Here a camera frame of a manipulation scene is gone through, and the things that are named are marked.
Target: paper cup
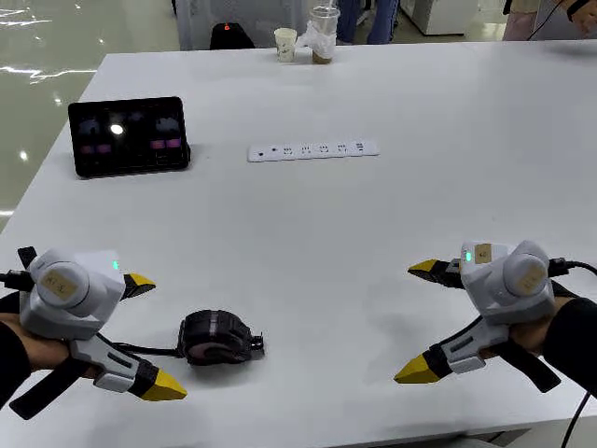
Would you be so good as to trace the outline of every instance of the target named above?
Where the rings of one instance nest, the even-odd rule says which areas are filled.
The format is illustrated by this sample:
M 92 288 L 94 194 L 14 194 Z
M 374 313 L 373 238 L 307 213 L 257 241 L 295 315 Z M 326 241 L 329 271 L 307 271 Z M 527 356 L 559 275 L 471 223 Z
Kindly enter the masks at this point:
M 297 31 L 290 28 L 278 28 L 273 32 L 278 49 L 278 61 L 292 63 L 295 60 L 295 43 Z

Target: black sleeve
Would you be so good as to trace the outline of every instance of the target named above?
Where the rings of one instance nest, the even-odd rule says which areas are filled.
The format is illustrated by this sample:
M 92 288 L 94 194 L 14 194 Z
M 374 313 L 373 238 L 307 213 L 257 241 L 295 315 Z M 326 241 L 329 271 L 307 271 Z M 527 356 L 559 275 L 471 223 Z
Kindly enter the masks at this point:
M 543 356 L 553 367 L 597 397 L 595 347 L 597 304 L 588 299 L 566 303 L 549 325 Z
M 0 323 L 0 409 L 30 374 L 29 358 L 19 336 Z

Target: black cable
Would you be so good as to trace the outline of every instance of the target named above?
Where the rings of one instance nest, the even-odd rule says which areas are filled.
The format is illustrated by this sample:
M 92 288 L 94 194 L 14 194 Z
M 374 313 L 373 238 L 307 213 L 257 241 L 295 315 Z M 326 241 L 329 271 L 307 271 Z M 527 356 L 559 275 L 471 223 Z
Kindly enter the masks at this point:
M 588 263 L 583 263 L 583 262 L 580 262 L 580 261 L 568 261 L 567 265 L 570 268 L 583 268 L 583 269 L 591 271 L 592 273 L 594 273 L 595 275 L 597 275 L 597 268 L 591 266 Z
M 139 355 L 155 355 L 158 357 L 183 357 L 175 348 L 153 348 L 132 345 L 130 343 L 114 343 L 114 346 L 120 350 Z
M 587 404 L 587 401 L 589 401 L 589 397 L 590 397 L 590 393 L 587 392 L 585 394 L 585 396 L 583 397 L 583 399 L 580 401 L 580 404 L 578 405 L 578 408 L 576 409 L 575 416 L 572 417 L 572 420 L 570 420 L 570 425 L 568 425 L 568 429 L 566 429 L 566 433 L 563 436 L 562 448 L 566 448 L 566 445 L 568 445 L 568 441 L 570 440 L 570 436 L 572 435 L 572 431 L 574 430 L 575 425 L 576 425 L 576 420 L 578 420 L 580 413 L 582 413 L 582 410 L 584 409 L 585 405 Z
M 553 9 L 550 11 L 550 13 L 549 13 L 549 14 L 548 14 L 548 16 L 546 17 L 546 19 L 543 21 L 543 23 L 541 23 L 541 24 L 540 24 L 540 25 L 537 27 L 537 29 L 536 29 L 536 30 L 534 30 L 534 31 L 531 33 L 531 35 L 529 35 L 529 36 L 527 37 L 527 39 L 526 39 L 526 40 L 531 40 L 531 39 L 532 39 L 532 38 L 533 38 L 533 37 L 534 37 L 534 36 L 535 36 L 535 35 L 536 35 L 536 34 L 539 32 L 539 30 L 545 26 L 545 24 L 548 22 L 548 20 L 549 20 L 549 19 L 551 19 L 551 16 L 553 16 L 553 13 L 554 13 L 554 12 L 556 12 L 556 9 L 557 9 L 558 7 L 560 7 L 560 5 L 561 5 L 562 3 L 563 3 L 563 0 L 560 0 L 560 1 L 558 2 L 558 5 L 556 5 L 555 7 L 553 7 Z

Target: jeans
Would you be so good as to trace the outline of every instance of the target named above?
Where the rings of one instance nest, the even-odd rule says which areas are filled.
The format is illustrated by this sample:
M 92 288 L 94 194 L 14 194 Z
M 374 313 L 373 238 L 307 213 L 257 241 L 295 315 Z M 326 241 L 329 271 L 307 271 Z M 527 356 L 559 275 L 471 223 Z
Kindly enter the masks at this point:
M 360 0 L 339 0 L 340 18 L 338 20 L 338 39 L 352 43 L 356 31 L 356 21 L 361 14 Z M 392 40 L 394 22 L 400 0 L 378 0 L 377 14 L 373 28 L 367 37 L 369 45 L 389 44 Z

